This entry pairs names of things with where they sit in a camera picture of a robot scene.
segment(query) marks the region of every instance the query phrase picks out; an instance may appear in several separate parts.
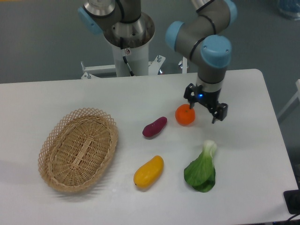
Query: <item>fake fruit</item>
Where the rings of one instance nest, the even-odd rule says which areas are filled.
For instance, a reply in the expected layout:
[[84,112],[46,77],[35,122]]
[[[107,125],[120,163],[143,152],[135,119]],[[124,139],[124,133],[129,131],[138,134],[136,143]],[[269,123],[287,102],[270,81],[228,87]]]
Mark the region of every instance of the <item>fake fruit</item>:
[[195,110],[190,109],[189,104],[181,105],[175,112],[175,118],[180,125],[186,126],[195,120]]
[[184,180],[196,191],[208,192],[216,183],[216,170],[212,158],[217,150],[214,141],[206,140],[199,157],[184,169]]
[[144,130],[142,131],[142,134],[145,137],[153,137],[157,135],[167,124],[168,119],[166,117],[160,117],[153,123],[145,126]]
[[160,156],[155,156],[146,164],[142,165],[133,177],[133,181],[138,188],[150,187],[161,175],[164,168],[164,160]]

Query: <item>gray floor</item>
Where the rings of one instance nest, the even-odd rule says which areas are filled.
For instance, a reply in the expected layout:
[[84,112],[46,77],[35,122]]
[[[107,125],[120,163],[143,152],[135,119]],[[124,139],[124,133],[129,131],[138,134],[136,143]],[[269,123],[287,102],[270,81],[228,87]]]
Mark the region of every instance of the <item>gray floor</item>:
[[[0,2],[0,83],[80,79],[85,66],[113,64],[103,36],[90,34],[77,16],[82,0]],[[257,68],[264,74],[276,113],[296,92],[300,79],[300,21],[282,17],[275,0],[235,0],[238,20],[222,35],[233,45],[229,69]],[[196,18],[188,0],[142,0],[156,26],[150,60],[167,58],[165,73],[179,73],[181,56],[165,44],[167,27]],[[190,65],[190,72],[196,66]],[[300,164],[300,106],[281,125],[292,164]]]

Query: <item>wicker basket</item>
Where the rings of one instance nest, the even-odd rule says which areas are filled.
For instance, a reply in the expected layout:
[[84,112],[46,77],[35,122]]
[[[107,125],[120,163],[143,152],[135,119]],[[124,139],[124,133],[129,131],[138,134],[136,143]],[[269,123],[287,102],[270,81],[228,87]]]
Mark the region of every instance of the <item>wicker basket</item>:
[[61,192],[94,184],[113,158],[118,129],[102,110],[83,108],[65,116],[45,141],[38,159],[45,182]]

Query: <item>black cable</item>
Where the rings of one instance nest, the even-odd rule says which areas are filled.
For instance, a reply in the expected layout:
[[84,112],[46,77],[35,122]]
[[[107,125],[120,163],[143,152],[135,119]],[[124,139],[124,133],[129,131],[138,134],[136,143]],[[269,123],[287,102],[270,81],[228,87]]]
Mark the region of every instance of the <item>black cable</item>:
[[[123,45],[123,42],[124,42],[124,38],[120,37],[120,49],[123,50],[124,49],[124,45]],[[135,74],[132,72],[132,69],[126,59],[126,55],[123,56],[123,61],[124,63],[127,65],[128,67],[128,70],[129,70],[129,73],[130,73],[130,76],[135,76]]]
[[295,214],[295,215],[291,216],[290,218],[288,218],[288,220],[285,222],[285,225],[287,225],[287,224],[288,224],[288,222],[290,222],[290,221],[291,221],[291,219],[293,219],[293,218],[295,218],[295,217],[297,217],[297,216],[299,216],[299,215],[300,215],[300,213],[298,213],[298,214]]

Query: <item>blue joint cap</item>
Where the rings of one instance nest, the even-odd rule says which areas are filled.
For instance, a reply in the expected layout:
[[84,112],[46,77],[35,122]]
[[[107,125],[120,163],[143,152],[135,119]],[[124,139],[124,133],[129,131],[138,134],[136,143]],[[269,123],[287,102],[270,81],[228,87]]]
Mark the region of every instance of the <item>blue joint cap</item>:
[[165,42],[174,51],[176,46],[177,35],[183,24],[184,22],[175,21],[169,26],[167,32],[165,33]]
[[236,8],[236,5],[234,4],[234,2],[232,0],[224,0],[224,1],[227,3],[229,11],[230,11],[229,25],[231,25],[238,17],[238,9]]
[[79,17],[85,26],[89,29],[92,34],[102,34],[102,29],[96,24],[96,22],[90,17],[90,15],[80,7],[78,10]]
[[208,65],[214,68],[224,68],[231,60],[232,47],[224,36],[211,35],[203,40],[201,56]]

